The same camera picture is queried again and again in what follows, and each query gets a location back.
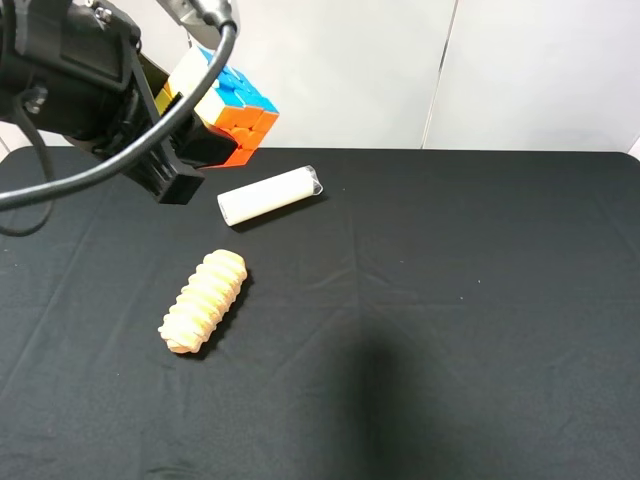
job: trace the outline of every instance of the plastic tube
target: plastic tube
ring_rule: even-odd
[[[316,171],[306,166],[218,195],[218,204],[224,221],[232,227],[320,193]]]

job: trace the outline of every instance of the black cable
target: black cable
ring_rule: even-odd
[[[45,145],[38,129],[24,111],[24,104],[31,94],[31,91],[26,91],[15,97],[13,103],[13,122],[20,127],[22,133],[24,133],[29,142],[31,142],[31,145],[35,148],[40,166],[42,167],[44,179],[47,182],[52,182],[55,180],[55,175],[49,149]],[[3,227],[0,225],[0,235],[7,235],[9,237],[27,237],[32,235],[45,226],[49,217],[51,217],[51,212],[53,212],[53,200],[47,202],[42,218],[35,225],[24,229]]]
[[[218,78],[218,75],[231,56],[235,44],[235,26],[225,24],[222,26],[220,33],[220,45],[216,50],[216,55],[209,66],[209,70],[200,84],[198,84],[191,94],[184,97],[175,108],[163,116],[153,128],[141,135],[140,138],[120,153],[86,172],[42,185],[35,185],[13,192],[0,193],[0,212],[79,192],[104,182],[135,165],[146,152],[166,139],[186,116],[191,114],[191,111],[198,105],[202,97],[204,97],[211,85],[213,85],[213,82]]]

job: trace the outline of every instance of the black tablecloth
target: black tablecloth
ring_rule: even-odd
[[[307,164],[323,197],[224,224],[218,193]],[[39,181],[29,150],[0,168],[2,190]],[[251,281],[201,354],[173,355],[156,329],[218,248]],[[263,150],[188,207],[119,178],[0,239],[0,307],[1,478],[640,475],[624,155]]]

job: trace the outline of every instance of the blue cube face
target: blue cube face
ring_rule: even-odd
[[[198,47],[207,60],[207,64],[213,61],[215,53],[202,47]],[[225,104],[233,107],[250,106],[261,108],[267,112],[279,113],[268,98],[262,96],[258,89],[239,70],[225,66],[216,83],[216,92]]]

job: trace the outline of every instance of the rubik's cube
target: rubik's cube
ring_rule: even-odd
[[[188,95],[205,75],[214,54],[192,47],[169,76],[156,97],[156,106],[164,113],[174,97]],[[231,135],[238,149],[223,165],[246,165],[279,117],[278,110],[238,70],[226,66],[209,92],[195,108],[195,113],[208,128],[219,128]]]

